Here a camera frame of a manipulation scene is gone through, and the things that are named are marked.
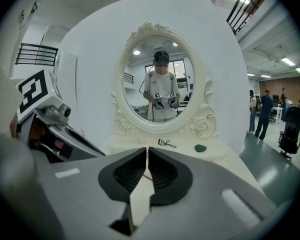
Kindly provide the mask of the person's left hand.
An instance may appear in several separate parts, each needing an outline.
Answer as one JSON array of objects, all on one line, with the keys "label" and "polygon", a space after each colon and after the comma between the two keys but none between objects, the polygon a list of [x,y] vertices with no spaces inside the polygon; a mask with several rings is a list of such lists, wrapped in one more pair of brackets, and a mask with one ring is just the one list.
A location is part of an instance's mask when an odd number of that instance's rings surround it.
[{"label": "person's left hand", "polygon": [[47,130],[47,126],[39,119],[35,119],[32,122],[28,137],[28,144],[31,149],[34,149],[38,146],[37,142],[41,141],[41,139],[45,136]]}]

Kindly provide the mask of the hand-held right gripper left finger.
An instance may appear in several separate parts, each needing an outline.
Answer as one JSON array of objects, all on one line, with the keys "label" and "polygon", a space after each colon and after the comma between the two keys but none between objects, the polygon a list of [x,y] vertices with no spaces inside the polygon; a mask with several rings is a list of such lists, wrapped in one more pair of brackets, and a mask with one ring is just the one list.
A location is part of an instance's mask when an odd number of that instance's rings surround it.
[{"label": "hand-held right gripper left finger", "polygon": [[36,152],[38,180],[63,240],[133,240],[130,195],[146,170],[146,148],[49,163]]}]

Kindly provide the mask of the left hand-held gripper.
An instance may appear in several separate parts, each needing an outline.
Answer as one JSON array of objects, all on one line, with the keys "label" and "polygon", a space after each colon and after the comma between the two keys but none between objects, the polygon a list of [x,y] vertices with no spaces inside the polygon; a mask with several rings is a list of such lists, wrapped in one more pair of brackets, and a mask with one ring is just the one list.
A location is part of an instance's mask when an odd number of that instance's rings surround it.
[{"label": "left hand-held gripper", "polygon": [[47,127],[34,149],[45,153],[51,163],[68,159],[92,159],[106,154],[68,124],[72,109],[63,101],[57,82],[48,69],[40,69],[16,85],[23,95],[17,109],[16,136],[29,146],[35,119]]}]

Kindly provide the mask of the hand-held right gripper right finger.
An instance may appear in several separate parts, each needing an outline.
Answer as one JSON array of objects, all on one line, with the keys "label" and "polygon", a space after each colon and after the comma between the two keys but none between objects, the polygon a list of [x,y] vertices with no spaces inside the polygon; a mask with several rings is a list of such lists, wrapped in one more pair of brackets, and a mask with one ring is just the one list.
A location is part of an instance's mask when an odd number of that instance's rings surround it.
[{"label": "hand-held right gripper right finger", "polygon": [[251,240],[276,209],[223,166],[162,148],[148,149],[154,185],[135,240]]}]

